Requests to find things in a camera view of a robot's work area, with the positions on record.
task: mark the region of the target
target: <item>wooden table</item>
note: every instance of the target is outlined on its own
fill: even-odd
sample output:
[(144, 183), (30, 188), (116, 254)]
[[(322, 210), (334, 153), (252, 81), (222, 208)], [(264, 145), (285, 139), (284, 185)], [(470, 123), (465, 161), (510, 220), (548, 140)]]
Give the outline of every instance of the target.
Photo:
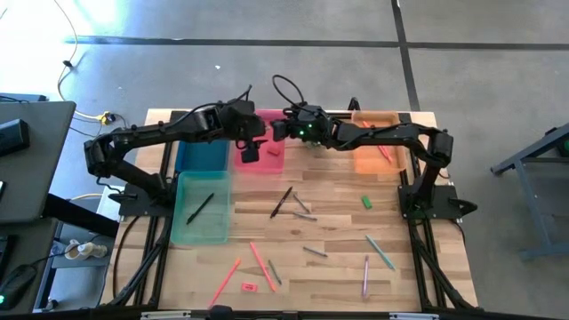
[[(170, 113), (170, 109), (150, 109), (146, 124), (160, 120), (167, 122)], [(437, 126), (433, 113), (412, 112), (411, 117), (415, 123)], [(176, 148), (174, 146), (172, 152), (171, 169)], [(140, 149), (136, 165), (147, 172), (158, 172), (163, 150), (163, 145)], [(282, 174), (261, 176), (234, 172), (234, 212), (231, 214), (228, 243), (205, 246), (170, 244), (160, 309), (208, 308), (222, 279), (239, 257), (241, 265), (217, 300), (218, 304), (235, 310), (420, 310), (409, 232), (400, 216), (397, 200), (399, 175), (356, 174), (353, 165), (351, 152), (308, 149), (301, 141), (289, 139), (286, 140)], [(437, 183), (446, 184), (448, 181), (439, 178)], [(268, 218), (290, 186), (318, 221), (292, 216), (292, 211), (301, 210), (292, 197), (273, 220)], [(363, 195), (369, 196), (373, 203), (369, 211), (362, 205)], [(117, 269), (118, 290), (140, 265), (148, 221), (149, 218), (140, 218), (124, 242)], [(127, 222), (121, 223), (115, 247)], [(446, 220), (433, 220), (432, 224), (441, 269), (464, 299), (476, 305), (460, 230)], [(161, 228), (162, 224), (159, 224), (158, 234)], [(377, 241), (395, 264), (395, 271), (386, 266), (367, 243), (365, 235)], [(250, 241), (256, 243), (265, 261), (271, 259), (274, 262), (282, 277), (283, 284), (277, 285), (276, 292), (268, 287), (252, 255)], [(303, 245), (325, 251), (329, 257), (325, 259), (304, 252)], [(370, 257), (369, 297), (363, 299), (361, 291), (366, 254)], [(145, 301), (152, 289), (155, 267), (156, 263), (149, 272)], [(426, 272), (425, 275), (429, 297), (435, 303), (431, 274)], [(241, 292), (243, 282), (257, 284), (258, 292)], [(107, 274), (102, 303), (111, 300), (111, 292), (112, 266)]]

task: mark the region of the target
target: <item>pink bin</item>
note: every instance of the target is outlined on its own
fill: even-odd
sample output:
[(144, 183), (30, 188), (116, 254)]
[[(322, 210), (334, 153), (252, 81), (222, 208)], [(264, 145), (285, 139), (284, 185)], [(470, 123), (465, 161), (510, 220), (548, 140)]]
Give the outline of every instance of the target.
[[(235, 169), (239, 172), (281, 173), (285, 164), (285, 141), (273, 141), (273, 128), (270, 126), (270, 122), (285, 119), (285, 115), (283, 115), (282, 110), (256, 110), (255, 113), (265, 121), (265, 127), (267, 127), (265, 135), (257, 137), (255, 140), (267, 140), (267, 142), (260, 145), (259, 161), (250, 164), (244, 164), (241, 161), (241, 151), (233, 145)], [(278, 155), (270, 154), (269, 149), (278, 150)]]

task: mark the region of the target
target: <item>computer mouse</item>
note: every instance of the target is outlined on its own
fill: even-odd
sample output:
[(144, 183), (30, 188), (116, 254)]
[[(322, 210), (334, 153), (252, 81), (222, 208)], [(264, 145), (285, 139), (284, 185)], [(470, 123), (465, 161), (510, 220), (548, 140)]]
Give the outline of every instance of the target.
[(0, 310), (14, 308), (36, 277), (34, 266), (21, 265), (16, 267), (0, 283)]

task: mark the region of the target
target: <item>eraser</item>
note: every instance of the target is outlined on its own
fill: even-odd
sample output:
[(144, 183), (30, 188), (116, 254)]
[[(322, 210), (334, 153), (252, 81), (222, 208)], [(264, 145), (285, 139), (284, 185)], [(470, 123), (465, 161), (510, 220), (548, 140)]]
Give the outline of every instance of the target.
[(275, 148), (275, 147), (268, 147), (267, 153), (269, 153), (273, 156), (278, 156), (281, 154), (281, 150), (279, 148)]
[(372, 202), (367, 196), (362, 196), (362, 202), (364, 203), (365, 209), (372, 209)]
[(241, 290), (247, 292), (257, 292), (257, 284), (242, 283)]

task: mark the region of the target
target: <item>pink eraser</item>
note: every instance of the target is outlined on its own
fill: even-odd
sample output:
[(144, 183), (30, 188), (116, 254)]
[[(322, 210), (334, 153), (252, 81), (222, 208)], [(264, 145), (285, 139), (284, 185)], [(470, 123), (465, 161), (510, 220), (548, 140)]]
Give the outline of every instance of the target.
[(257, 284), (242, 283), (241, 290), (248, 292), (257, 292)]
[(273, 156), (278, 156), (281, 154), (281, 150), (279, 148), (275, 148), (275, 147), (268, 147), (267, 152)]

